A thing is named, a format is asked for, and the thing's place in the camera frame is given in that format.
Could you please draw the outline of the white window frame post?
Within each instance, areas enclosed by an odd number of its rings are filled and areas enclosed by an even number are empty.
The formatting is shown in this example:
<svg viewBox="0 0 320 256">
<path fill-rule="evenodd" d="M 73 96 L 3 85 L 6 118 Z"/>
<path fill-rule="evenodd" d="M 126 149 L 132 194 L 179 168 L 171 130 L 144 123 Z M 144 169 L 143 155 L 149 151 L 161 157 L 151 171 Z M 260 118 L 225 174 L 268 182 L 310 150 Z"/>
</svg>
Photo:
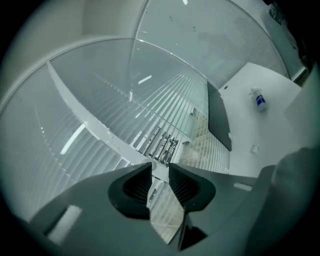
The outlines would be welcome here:
<svg viewBox="0 0 320 256">
<path fill-rule="evenodd" d="M 101 123 L 86 107 L 84 107 L 73 93 L 64 84 L 49 61 L 46 62 L 50 76 L 60 96 L 71 109 L 77 119 L 85 125 L 88 131 L 98 140 L 104 142 L 109 148 L 121 155 L 124 159 L 134 165 L 143 164 L 142 161 L 148 157 L 130 147 L 123 140 L 115 136 L 109 128 Z M 157 164 L 157 169 L 152 173 L 156 178 L 169 182 L 169 169 Z"/>
</svg>

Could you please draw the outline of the plastic wrapped black office chair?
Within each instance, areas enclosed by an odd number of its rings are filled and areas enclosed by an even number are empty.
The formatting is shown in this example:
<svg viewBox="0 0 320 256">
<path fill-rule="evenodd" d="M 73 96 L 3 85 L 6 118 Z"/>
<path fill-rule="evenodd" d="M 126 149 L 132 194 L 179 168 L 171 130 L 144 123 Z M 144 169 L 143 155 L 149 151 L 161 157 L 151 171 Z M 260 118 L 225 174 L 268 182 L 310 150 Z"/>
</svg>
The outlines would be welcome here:
<svg viewBox="0 0 320 256">
<path fill-rule="evenodd" d="M 305 74 L 310 74 L 315 64 L 315 55 L 308 33 L 313 24 L 313 0 L 262 0 L 269 6 L 268 14 L 289 35 L 293 47 L 305 70 L 298 76 L 301 80 Z"/>
</svg>

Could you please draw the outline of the blue label spray bottle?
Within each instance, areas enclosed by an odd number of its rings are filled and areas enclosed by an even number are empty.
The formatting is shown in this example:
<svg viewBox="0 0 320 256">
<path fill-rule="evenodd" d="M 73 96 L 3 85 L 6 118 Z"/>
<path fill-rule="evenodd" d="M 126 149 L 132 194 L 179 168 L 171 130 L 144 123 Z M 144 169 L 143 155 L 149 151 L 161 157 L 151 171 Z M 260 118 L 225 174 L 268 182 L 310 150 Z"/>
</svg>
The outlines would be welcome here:
<svg viewBox="0 0 320 256">
<path fill-rule="evenodd" d="M 268 109 L 268 105 L 266 103 L 266 100 L 260 88 L 258 87 L 251 88 L 249 95 L 259 112 L 265 112 Z"/>
</svg>

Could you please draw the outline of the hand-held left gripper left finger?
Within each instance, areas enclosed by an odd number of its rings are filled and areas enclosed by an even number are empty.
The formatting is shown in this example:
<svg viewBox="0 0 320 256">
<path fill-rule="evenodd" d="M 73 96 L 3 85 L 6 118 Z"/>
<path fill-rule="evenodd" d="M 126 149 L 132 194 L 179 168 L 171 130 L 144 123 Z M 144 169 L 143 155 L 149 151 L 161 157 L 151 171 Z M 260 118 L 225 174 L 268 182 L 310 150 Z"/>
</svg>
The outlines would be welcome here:
<svg viewBox="0 0 320 256">
<path fill-rule="evenodd" d="M 94 175 L 43 206 L 30 225 L 54 256 L 174 256 L 151 225 L 150 162 Z"/>
</svg>

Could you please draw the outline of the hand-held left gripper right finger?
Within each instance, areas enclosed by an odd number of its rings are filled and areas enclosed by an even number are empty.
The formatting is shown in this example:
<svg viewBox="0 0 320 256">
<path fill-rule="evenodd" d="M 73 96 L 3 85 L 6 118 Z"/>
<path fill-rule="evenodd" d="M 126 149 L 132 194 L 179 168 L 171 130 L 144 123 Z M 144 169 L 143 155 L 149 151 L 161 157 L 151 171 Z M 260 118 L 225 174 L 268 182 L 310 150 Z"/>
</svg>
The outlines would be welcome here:
<svg viewBox="0 0 320 256">
<path fill-rule="evenodd" d="M 169 165 L 169 185 L 184 210 L 178 250 L 195 245 L 216 231 L 240 206 L 257 179 Z"/>
</svg>

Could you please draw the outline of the black desk divider panel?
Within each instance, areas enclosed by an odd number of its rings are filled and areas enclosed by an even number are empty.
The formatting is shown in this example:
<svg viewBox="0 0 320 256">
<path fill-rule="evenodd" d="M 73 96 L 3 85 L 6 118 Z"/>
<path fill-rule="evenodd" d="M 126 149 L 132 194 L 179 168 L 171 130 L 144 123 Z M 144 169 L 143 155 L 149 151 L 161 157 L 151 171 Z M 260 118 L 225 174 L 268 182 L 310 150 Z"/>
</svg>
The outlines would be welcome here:
<svg viewBox="0 0 320 256">
<path fill-rule="evenodd" d="M 232 141 L 229 138 L 230 126 L 226 108 L 219 91 L 208 81 L 208 130 L 230 152 Z"/>
</svg>

